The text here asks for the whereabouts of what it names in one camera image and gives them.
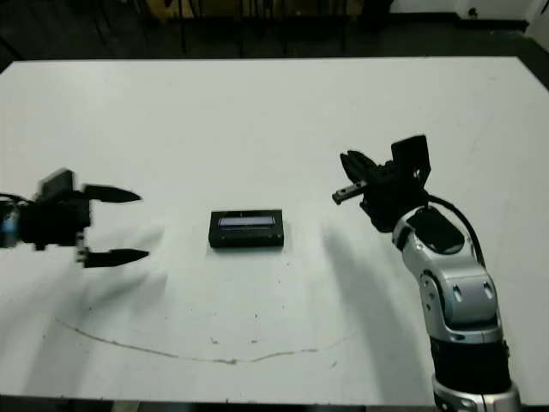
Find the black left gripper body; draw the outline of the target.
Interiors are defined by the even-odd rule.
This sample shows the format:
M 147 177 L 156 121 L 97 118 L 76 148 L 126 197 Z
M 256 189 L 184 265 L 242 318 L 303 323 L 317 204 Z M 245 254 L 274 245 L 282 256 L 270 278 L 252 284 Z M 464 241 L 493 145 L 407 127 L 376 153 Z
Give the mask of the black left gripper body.
M 84 232 L 91 226 L 90 199 L 82 191 L 40 197 L 19 209 L 19 241 L 44 251 L 48 245 L 75 247 L 76 261 L 87 265 Z

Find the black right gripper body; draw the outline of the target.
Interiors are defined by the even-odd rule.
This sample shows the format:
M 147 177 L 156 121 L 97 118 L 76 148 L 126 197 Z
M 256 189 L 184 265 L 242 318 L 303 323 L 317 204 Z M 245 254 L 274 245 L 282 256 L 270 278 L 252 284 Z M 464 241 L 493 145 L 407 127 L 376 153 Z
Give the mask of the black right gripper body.
M 362 197 L 359 206 L 380 233 L 392 232 L 406 213 L 428 204 L 425 182 L 395 160 L 377 164 L 370 182 L 351 182 L 332 194 L 337 205 L 354 197 Z

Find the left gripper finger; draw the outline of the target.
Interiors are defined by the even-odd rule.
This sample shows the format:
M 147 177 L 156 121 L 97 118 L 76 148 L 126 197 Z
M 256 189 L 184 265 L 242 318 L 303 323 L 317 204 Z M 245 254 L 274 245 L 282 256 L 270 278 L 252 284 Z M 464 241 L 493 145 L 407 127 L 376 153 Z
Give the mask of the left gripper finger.
M 103 203 L 131 203 L 142 199 L 133 191 L 109 185 L 84 185 L 82 187 L 82 194 L 90 200 Z
M 83 258 L 83 267 L 87 269 L 118 267 L 141 260 L 148 255 L 148 251 L 137 249 L 111 249 L 104 252 L 88 251 Z

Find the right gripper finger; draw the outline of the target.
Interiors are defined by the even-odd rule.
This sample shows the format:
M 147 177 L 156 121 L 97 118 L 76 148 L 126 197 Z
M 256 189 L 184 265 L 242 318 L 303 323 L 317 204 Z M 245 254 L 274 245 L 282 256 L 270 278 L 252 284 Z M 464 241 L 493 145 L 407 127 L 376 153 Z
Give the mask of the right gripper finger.
M 354 184 L 366 180 L 368 172 L 368 158 L 359 151 L 348 150 L 340 154 L 343 170 L 349 180 Z
M 362 152 L 357 150 L 348 151 L 348 177 L 353 182 L 370 182 L 376 169 L 377 164 Z

